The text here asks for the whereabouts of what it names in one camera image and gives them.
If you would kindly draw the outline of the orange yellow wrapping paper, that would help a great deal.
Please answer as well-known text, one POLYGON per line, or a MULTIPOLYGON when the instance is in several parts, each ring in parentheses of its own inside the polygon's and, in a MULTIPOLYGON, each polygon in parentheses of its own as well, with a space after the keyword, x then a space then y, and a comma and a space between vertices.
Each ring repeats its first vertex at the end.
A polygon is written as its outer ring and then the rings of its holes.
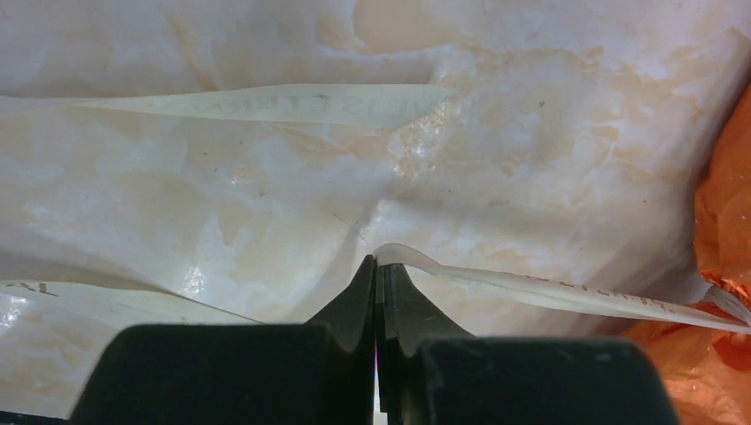
MULTIPOLYGON (((744 91, 716 141, 694 197, 694 251, 710 285, 695 308, 750 322, 750 92, 744 91)), ((625 337, 653 361, 683 424, 750 422, 750 337, 642 321, 625 337)))

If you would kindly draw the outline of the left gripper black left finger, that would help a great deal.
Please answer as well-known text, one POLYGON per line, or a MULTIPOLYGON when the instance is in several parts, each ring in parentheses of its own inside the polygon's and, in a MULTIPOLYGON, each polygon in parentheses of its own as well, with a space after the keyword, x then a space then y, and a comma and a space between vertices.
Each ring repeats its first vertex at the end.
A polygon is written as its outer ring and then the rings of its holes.
POLYGON ((376 261, 291 325, 139 325, 106 347, 73 424, 369 424, 376 261))

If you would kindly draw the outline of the cream printed ribbon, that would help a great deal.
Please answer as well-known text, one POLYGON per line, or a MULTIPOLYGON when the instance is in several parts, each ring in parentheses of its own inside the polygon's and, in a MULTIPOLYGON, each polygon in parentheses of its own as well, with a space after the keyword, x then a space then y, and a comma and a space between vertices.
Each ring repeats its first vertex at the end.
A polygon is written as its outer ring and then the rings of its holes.
MULTIPOLYGON (((430 113, 453 94, 426 84, 287 84, 147 97, 70 98, 70 106, 205 118, 343 124, 394 128, 430 113)), ((449 267, 400 243, 375 250, 381 265, 401 264, 465 286, 494 288, 515 301, 573 313, 668 321, 746 334, 750 315, 729 296, 715 299, 725 318, 692 307, 581 285, 483 269, 449 267)), ((175 294, 108 289, 77 282, 10 280, 5 295, 25 298, 98 321, 115 329, 137 324, 246 324, 248 318, 175 294)))

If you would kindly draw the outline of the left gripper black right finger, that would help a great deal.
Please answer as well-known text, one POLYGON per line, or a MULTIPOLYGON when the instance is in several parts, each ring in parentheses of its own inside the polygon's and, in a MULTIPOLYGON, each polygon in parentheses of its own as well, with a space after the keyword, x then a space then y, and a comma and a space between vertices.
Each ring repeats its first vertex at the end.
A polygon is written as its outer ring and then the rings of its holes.
POLYGON ((623 339, 480 337, 379 266, 380 409, 391 424, 675 424, 653 364, 623 339))

